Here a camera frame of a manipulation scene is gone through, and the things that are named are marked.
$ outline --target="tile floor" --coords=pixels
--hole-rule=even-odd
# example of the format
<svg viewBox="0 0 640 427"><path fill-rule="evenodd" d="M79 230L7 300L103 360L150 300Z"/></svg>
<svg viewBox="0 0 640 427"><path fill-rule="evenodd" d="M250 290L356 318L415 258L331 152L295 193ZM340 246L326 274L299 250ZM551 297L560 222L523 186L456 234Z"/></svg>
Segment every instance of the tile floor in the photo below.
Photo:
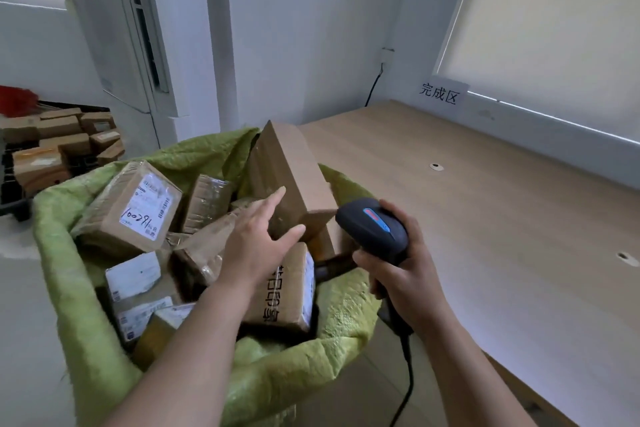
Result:
<svg viewBox="0 0 640 427"><path fill-rule="evenodd" d="M0 412L6 427L72 427L73 398L56 333L56 316L40 269L30 224L0 217ZM412 344L416 388L399 426L444 427L433 372ZM384 325L340 378L302 402L297 427L387 426L407 386L399 344ZM540 425L550 426L548 420Z"/></svg>

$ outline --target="wooden table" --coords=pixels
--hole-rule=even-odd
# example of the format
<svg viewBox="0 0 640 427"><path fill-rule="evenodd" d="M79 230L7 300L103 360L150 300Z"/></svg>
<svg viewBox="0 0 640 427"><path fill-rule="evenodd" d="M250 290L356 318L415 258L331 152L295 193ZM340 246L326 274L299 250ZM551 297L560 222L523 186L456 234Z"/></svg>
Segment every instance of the wooden table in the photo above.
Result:
<svg viewBox="0 0 640 427"><path fill-rule="evenodd" d="M576 424L640 425L640 268L617 255L640 259L640 193L397 102L301 129L418 218L503 375Z"/></svg>

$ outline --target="black barcode scanner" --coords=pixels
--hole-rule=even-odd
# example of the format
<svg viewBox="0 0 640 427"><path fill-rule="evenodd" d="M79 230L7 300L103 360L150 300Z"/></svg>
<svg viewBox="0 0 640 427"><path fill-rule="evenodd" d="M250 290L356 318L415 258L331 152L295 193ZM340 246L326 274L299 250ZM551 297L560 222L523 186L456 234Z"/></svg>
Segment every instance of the black barcode scanner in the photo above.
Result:
<svg viewBox="0 0 640 427"><path fill-rule="evenodd" d="M406 230L395 216L380 206L377 199L361 197L343 204L338 208L335 220L365 252L371 253L374 257L396 267L406 259L406 249L409 246ZM378 317L398 336L413 333L411 326L404 322L387 297L384 286L378 286L380 293L385 297Z"/></svg>

